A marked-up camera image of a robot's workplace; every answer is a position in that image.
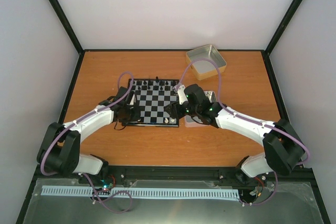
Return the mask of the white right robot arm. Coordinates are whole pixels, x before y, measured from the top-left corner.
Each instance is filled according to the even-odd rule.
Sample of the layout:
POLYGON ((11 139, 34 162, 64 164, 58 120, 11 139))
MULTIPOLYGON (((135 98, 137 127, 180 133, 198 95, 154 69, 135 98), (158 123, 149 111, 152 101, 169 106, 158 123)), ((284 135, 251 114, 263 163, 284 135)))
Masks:
POLYGON ((219 101, 211 101, 197 84, 184 87, 179 83, 173 91, 177 101, 164 107, 171 118, 197 117, 205 125, 236 132, 263 147, 262 153, 247 156, 238 164, 236 177, 242 183, 269 172, 287 176, 303 162, 303 157, 310 156, 287 120, 272 122, 242 114, 219 101))

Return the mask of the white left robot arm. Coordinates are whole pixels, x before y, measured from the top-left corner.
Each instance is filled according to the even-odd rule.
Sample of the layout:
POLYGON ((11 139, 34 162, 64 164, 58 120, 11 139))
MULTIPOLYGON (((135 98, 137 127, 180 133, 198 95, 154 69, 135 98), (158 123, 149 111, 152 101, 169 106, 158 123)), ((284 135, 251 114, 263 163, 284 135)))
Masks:
POLYGON ((140 119, 137 95, 120 87, 117 95, 102 101, 93 110, 68 123, 49 125, 37 155, 43 175, 90 174, 97 183, 108 180, 107 161, 80 152, 81 143, 91 134, 113 122, 123 125, 140 119))

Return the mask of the silver embossed tin tray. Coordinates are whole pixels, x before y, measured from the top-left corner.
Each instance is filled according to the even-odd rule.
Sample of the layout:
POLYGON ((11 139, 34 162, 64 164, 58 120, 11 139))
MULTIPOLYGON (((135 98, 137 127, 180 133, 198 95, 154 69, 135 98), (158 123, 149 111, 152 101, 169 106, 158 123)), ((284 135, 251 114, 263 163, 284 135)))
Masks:
MULTIPOLYGON (((212 91, 212 90, 206 90, 206 91, 204 91, 204 94, 207 96, 207 98, 209 99, 209 101, 210 101, 211 103, 217 101, 215 91, 212 91)), ((184 117, 184 121, 185 121, 184 125, 185 125, 186 127, 201 127, 201 126, 206 126, 206 125, 204 125, 204 124, 202 123, 202 121, 201 121, 198 117, 196 117, 196 116, 191 117, 191 116, 189 116, 189 115, 186 115, 186 116, 184 117)))

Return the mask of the black and silver chessboard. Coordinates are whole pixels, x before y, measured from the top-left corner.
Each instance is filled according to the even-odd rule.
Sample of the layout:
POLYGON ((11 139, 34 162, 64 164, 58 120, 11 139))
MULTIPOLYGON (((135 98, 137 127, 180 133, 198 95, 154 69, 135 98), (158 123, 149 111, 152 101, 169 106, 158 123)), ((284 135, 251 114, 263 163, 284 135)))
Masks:
POLYGON ((173 87, 178 84, 177 79, 160 79, 159 84, 155 79, 135 79, 128 82, 132 91, 136 94, 136 101, 139 101, 141 119, 132 122, 127 126, 160 126, 160 127, 179 127, 179 121, 171 123, 171 118, 164 112, 164 106, 178 101, 177 94, 173 87))

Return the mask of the gold square tin box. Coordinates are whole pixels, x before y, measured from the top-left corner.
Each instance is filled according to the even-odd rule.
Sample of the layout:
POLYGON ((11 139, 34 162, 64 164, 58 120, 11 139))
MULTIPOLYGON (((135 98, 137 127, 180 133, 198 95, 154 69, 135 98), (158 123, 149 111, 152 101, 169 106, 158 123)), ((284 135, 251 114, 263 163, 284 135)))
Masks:
POLYGON ((197 80, 204 80, 218 74, 215 64, 220 73, 226 69, 227 62, 214 45, 205 45, 195 48, 186 53, 187 64, 197 60, 190 68, 197 80))

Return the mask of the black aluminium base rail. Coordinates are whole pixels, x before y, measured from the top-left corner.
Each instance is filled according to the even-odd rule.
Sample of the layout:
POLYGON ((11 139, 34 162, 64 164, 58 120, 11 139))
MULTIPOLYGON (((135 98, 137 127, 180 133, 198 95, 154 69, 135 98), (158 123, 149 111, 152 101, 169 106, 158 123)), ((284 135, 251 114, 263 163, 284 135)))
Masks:
POLYGON ((113 178, 118 185, 136 180, 177 180, 216 182, 223 186, 251 186, 257 180, 273 182, 275 178, 281 182, 313 182, 315 177, 311 168, 297 166, 290 175, 276 175, 272 172, 244 175, 235 167, 163 167, 163 166, 110 166, 105 165, 98 175, 90 175, 95 184, 102 184, 113 178))

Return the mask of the black frame post left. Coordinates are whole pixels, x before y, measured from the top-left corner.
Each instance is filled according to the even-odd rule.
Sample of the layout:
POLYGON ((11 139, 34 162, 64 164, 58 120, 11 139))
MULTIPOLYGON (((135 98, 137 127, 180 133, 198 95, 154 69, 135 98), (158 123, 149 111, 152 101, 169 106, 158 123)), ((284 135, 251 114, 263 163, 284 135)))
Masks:
POLYGON ((70 41, 72 42, 76 52, 81 54, 83 52, 83 48, 58 0, 48 0, 51 4, 55 14, 57 15, 59 21, 61 22, 66 34, 68 35, 70 41))

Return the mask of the black frame post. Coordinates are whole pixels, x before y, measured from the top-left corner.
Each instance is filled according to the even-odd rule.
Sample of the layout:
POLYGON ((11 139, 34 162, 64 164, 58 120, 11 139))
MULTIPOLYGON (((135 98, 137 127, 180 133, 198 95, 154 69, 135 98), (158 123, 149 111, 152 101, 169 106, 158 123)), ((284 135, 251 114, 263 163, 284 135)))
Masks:
POLYGON ((72 42, 76 52, 81 54, 83 52, 83 48, 58 0, 48 0, 51 4, 55 14, 57 15, 59 21, 61 22, 66 34, 68 35, 70 41, 72 42))
POLYGON ((286 30, 287 26, 289 25, 290 21, 294 17, 296 11, 300 7, 303 0, 292 0, 291 4, 289 5, 286 13, 284 14, 281 22, 279 23, 275 33, 273 34, 270 42, 268 43, 265 53, 267 56, 270 56, 274 48, 276 47, 276 44, 282 37, 284 31, 286 30))

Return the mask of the black frame post right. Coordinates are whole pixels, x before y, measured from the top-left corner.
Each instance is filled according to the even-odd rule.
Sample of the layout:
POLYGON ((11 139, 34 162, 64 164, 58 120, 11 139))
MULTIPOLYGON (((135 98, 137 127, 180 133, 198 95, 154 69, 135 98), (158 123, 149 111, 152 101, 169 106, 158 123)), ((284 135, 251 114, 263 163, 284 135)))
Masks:
POLYGON ((289 25, 290 21, 294 17, 296 11, 300 7, 303 0, 292 0, 291 4, 289 5, 286 13, 284 14, 281 22, 279 23, 275 33, 273 34, 270 42, 268 43, 265 53, 267 56, 270 56, 274 48, 276 47, 276 44, 282 37, 284 31, 286 30, 287 26, 289 25))

